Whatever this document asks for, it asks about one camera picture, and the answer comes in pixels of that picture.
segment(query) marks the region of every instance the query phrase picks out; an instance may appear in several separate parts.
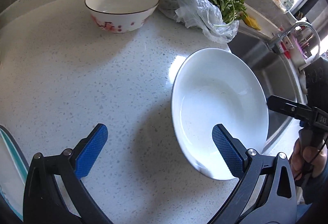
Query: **white bowl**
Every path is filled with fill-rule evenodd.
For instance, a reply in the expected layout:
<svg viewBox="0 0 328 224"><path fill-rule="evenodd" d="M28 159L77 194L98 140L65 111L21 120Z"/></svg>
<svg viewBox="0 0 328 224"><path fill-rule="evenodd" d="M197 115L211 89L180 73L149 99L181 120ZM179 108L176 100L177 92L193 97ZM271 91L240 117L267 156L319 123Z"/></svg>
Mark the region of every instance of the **white bowl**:
<svg viewBox="0 0 328 224"><path fill-rule="evenodd" d="M189 56L175 78L172 119L180 147L192 166L217 179L234 178L212 140L222 123L246 147L263 150L269 127L260 83L237 56L217 48Z"/></svg>
<svg viewBox="0 0 328 224"><path fill-rule="evenodd" d="M98 27L112 33L140 28L154 12L159 0L85 0Z"/></svg>

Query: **sink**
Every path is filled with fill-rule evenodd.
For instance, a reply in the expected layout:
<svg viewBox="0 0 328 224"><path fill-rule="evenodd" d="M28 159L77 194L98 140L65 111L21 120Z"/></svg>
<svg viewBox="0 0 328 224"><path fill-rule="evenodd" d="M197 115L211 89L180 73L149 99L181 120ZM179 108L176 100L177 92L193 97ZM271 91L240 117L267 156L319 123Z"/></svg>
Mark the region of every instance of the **sink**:
<svg viewBox="0 0 328 224"><path fill-rule="evenodd" d="M254 72L266 97L277 95L297 101L295 80L288 62L285 57L268 50L263 39L239 31L228 45L231 52ZM291 117L269 110L269 130L264 151L285 130L290 121Z"/></svg>

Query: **plastic bag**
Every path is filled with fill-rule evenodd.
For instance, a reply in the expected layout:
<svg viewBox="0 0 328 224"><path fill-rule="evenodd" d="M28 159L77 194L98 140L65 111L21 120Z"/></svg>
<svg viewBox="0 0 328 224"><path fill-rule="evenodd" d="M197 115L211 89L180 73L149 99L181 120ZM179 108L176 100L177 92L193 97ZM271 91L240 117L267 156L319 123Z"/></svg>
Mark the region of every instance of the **plastic bag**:
<svg viewBox="0 0 328 224"><path fill-rule="evenodd" d="M220 9L208 0L160 0L158 9L168 18L184 22L187 28L199 27L211 41L229 43L237 34L239 21L225 25Z"/></svg>

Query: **metal screw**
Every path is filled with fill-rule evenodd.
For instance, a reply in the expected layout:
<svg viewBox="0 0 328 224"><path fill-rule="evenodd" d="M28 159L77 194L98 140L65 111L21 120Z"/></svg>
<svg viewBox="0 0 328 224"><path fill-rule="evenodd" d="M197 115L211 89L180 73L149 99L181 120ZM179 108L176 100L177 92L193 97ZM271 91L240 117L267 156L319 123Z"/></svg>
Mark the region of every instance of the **metal screw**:
<svg viewBox="0 0 328 224"><path fill-rule="evenodd" d="M33 158L35 160L38 160L41 157L41 155L42 155L41 153L36 153L36 154L34 154Z"/></svg>
<svg viewBox="0 0 328 224"><path fill-rule="evenodd" d="M73 150L71 148L66 148L64 151L63 151L63 154L64 155L70 155L72 154Z"/></svg>
<svg viewBox="0 0 328 224"><path fill-rule="evenodd" d="M250 155L256 155L257 154L257 152L256 152L256 150L255 149L248 149L248 153L250 154Z"/></svg>
<svg viewBox="0 0 328 224"><path fill-rule="evenodd" d="M279 156L280 156L280 158L282 158L282 159L285 159L285 158L286 158L286 154L283 153L283 152L280 152L280 153L279 153Z"/></svg>

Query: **faucet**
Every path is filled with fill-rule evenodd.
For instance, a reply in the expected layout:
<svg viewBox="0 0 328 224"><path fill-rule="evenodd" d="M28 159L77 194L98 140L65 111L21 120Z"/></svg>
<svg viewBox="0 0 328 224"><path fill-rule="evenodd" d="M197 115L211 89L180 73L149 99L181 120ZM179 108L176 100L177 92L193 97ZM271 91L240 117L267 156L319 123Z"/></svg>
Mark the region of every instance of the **faucet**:
<svg viewBox="0 0 328 224"><path fill-rule="evenodd" d="M285 31L278 33L277 35L275 35L273 38L271 38L269 41L267 41L266 45L268 47L269 50L280 54L279 51L274 50L275 46L277 43L281 42L283 40L283 38L287 35L289 35L297 26L306 26L309 27L312 31L313 34L317 37L317 44L318 44L318 53L315 56L311 56L308 59L306 59L305 64L302 65L299 69L300 71L303 70L305 67L307 67L308 65L310 65L313 61L315 61L319 55L320 55L320 37L318 32L314 29L314 27L305 21L300 21L300 22L296 22L294 23L290 28L286 29Z"/></svg>

